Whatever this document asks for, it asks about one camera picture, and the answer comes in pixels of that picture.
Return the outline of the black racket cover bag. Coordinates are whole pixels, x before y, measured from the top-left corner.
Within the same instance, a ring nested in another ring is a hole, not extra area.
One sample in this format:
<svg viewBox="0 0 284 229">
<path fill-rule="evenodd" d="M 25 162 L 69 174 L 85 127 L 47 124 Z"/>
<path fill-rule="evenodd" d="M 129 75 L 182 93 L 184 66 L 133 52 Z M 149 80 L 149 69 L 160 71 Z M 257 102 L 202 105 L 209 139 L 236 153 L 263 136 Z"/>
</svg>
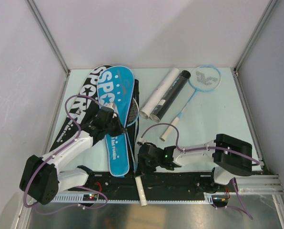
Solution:
<svg viewBox="0 0 284 229">
<path fill-rule="evenodd" d="M 88 76 L 86 76 L 84 83 L 79 91 L 79 97 L 77 97 L 72 106 L 69 109 L 69 116 L 65 119 L 58 134 L 53 142 L 52 149 L 59 147 L 62 143 L 70 139 L 78 131 L 77 126 L 72 122 L 74 119 L 80 126 L 91 121 L 91 118 L 95 116 L 99 107 L 93 102 L 93 100 L 99 100 L 97 93 L 97 81 L 101 73 L 113 67 L 112 65 L 102 65 L 92 69 Z M 139 80 L 135 78 L 134 91 L 132 98 L 136 99 L 139 104 Z M 134 170 L 133 160 L 130 152 L 130 144 L 133 146 L 133 140 L 135 139 L 135 128 L 130 126 L 126 128 L 127 132 L 127 146 L 128 155 L 130 161 L 130 172 Z"/>
</svg>

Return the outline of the blue racket cover bag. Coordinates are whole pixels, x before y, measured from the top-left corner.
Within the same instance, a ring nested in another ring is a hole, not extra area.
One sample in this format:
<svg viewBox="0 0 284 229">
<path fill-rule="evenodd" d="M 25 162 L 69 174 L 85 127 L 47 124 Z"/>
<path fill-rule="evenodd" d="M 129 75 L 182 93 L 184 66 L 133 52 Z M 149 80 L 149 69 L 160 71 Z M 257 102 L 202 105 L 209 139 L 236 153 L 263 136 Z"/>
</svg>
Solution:
<svg viewBox="0 0 284 229">
<path fill-rule="evenodd" d="M 125 127 L 129 115 L 135 78 L 125 66 L 113 66 L 104 70 L 97 81 L 97 93 L 102 105 L 112 103 L 114 110 Z M 123 177 L 130 171 L 126 134 L 116 137 L 105 136 L 110 174 Z"/>
</svg>

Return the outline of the white shuttlecock tube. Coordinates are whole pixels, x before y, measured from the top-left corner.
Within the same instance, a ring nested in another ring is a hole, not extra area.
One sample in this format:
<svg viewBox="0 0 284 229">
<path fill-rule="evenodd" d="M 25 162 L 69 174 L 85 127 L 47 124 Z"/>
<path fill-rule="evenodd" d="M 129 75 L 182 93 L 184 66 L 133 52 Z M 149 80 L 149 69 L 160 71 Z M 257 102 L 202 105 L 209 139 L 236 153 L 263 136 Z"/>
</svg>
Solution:
<svg viewBox="0 0 284 229">
<path fill-rule="evenodd" d="M 170 88 L 172 83 L 175 81 L 177 76 L 180 74 L 180 70 L 177 68 L 172 68 L 163 80 L 158 84 L 154 91 L 150 94 L 149 98 L 146 100 L 144 105 L 139 109 L 139 115 L 148 119 L 150 114 L 155 109 L 156 105 L 162 99 L 163 95 Z"/>
</svg>

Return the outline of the black shuttlecock tube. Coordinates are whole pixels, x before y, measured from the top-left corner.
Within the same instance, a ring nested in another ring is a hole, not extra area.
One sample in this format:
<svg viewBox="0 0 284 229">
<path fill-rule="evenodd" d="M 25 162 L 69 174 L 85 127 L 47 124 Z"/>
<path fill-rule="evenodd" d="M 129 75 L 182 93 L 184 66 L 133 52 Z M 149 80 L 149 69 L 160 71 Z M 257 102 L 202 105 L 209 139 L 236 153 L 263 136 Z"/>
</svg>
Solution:
<svg viewBox="0 0 284 229">
<path fill-rule="evenodd" d="M 178 96 L 180 91 L 183 89 L 185 84 L 188 82 L 191 74 L 187 70 L 183 70 L 177 78 L 174 80 L 172 85 L 168 88 L 167 92 L 163 95 L 159 103 L 156 105 L 152 113 L 150 114 L 150 119 L 155 122 L 160 122 L 163 116 L 166 114 L 175 98 Z"/>
</svg>

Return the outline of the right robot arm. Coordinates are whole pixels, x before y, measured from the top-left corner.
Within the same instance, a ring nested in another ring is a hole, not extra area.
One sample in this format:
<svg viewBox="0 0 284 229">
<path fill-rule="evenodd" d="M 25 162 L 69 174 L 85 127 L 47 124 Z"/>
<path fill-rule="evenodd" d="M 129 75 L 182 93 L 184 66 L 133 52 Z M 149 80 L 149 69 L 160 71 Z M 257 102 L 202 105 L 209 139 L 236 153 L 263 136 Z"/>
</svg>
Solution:
<svg viewBox="0 0 284 229">
<path fill-rule="evenodd" d="M 150 142 L 138 142 L 138 169 L 142 174 L 155 172 L 157 167 L 174 171 L 197 163 L 214 163 L 210 187 L 221 191 L 237 177 L 252 175 L 252 145 L 225 134 L 217 134 L 210 142 L 191 149 L 168 146 L 163 149 Z"/>
</svg>

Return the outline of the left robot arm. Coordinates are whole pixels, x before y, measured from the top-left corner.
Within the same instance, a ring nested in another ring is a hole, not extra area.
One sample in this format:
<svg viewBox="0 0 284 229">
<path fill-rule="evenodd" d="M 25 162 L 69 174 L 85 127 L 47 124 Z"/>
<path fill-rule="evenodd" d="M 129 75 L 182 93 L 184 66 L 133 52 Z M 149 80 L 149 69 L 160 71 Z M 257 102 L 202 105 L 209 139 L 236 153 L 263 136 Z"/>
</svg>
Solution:
<svg viewBox="0 0 284 229">
<path fill-rule="evenodd" d="M 70 171 L 63 168 L 106 135 L 116 137 L 124 133 L 125 128 L 113 104 L 101 107 L 96 116 L 65 143 L 43 156 L 32 155 L 27 159 L 20 190 L 42 205 L 50 203 L 59 192 L 70 188 L 91 190 L 95 186 L 91 169 L 83 165 Z"/>
</svg>

